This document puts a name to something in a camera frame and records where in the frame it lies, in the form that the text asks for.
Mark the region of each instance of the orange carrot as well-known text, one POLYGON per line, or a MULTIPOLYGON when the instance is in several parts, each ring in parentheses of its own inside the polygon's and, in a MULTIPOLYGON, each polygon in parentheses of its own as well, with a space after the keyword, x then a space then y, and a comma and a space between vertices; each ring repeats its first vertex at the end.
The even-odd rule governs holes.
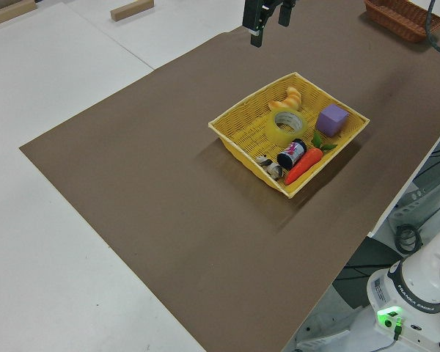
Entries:
POLYGON ((337 146, 336 144, 323 144, 317 131, 315 131, 315 135, 313 136, 312 144, 315 147, 308 149, 298 163, 296 163, 296 165, 288 172, 284 181, 286 186, 290 185, 293 181, 308 171, 311 166, 319 162, 319 160, 323 158, 324 152, 334 149, 337 146))
POLYGON ((323 151, 320 148, 309 149, 298 161, 298 163, 288 172, 285 178, 285 185, 290 185, 297 178, 302 176, 309 168, 315 165, 323 157, 323 151))

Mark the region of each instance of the purple block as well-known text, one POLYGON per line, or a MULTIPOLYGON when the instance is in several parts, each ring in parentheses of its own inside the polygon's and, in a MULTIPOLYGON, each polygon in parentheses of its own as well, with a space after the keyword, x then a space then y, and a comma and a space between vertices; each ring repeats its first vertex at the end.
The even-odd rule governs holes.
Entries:
POLYGON ((349 113, 346 110, 341 109, 336 104, 331 104, 320 112, 316 122, 316 129, 328 137, 333 137, 344 125, 347 116, 349 116, 349 113))

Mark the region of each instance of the tape roll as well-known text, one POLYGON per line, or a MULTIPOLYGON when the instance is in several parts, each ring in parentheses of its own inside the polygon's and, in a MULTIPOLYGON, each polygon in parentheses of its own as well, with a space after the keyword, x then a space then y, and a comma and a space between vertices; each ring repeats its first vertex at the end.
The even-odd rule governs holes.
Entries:
POLYGON ((296 110, 289 108, 274 109, 266 117, 265 136, 271 143, 285 148, 295 138, 300 138, 307 130, 307 119, 296 110), (293 131, 286 131, 278 124, 288 125, 293 131))

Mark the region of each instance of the yellow basket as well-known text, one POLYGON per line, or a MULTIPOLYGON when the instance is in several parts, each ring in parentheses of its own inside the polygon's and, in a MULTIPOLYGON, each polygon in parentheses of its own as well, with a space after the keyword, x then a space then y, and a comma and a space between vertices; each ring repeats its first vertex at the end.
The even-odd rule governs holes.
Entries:
POLYGON ((286 75, 275 82, 259 89, 250 96, 228 109, 215 120, 208 123, 219 136, 225 147, 241 163, 250 169, 256 176, 267 183, 270 187, 281 191, 288 198, 292 198, 300 191, 319 171, 327 165, 349 142, 355 138, 368 124, 370 120, 361 114, 339 102, 328 93, 319 89, 310 81, 297 73, 286 75), (259 166, 255 159, 266 155, 276 162, 276 156, 283 151, 282 147, 268 141, 264 134, 266 117, 271 111, 268 102, 283 100, 287 96, 287 88, 295 87, 302 97, 300 112, 306 117, 308 129, 301 138, 312 147, 311 141, 315 130, 315 123, 321 110, 330 104, 336 104, 346 110, 349 116, 341 131, 334 137, 328 138, 321 134, 327 144, 337 144, 333 150, 326 152, 323 159, 313 165, 307 172, 300 176, 297 181, 286 186, 283 179, 275 181, 259 166))

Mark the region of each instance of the wooden block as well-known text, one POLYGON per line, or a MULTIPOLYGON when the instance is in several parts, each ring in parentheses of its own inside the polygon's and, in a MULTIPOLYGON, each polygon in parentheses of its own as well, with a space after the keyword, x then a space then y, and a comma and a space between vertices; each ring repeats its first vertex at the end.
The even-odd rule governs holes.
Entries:
POLYGON ((24 13, 37 9, 34 0, 21 0, 16 4, 0 9, 0 23, 11 20, 24 13))
POLYGON ((114 21, 120 21, 139 12, 151 9, 154 6, 155 4, 153 0, 137 0, 125 6, 118 7, 115 10, 112 10, 111 18, 114 21))

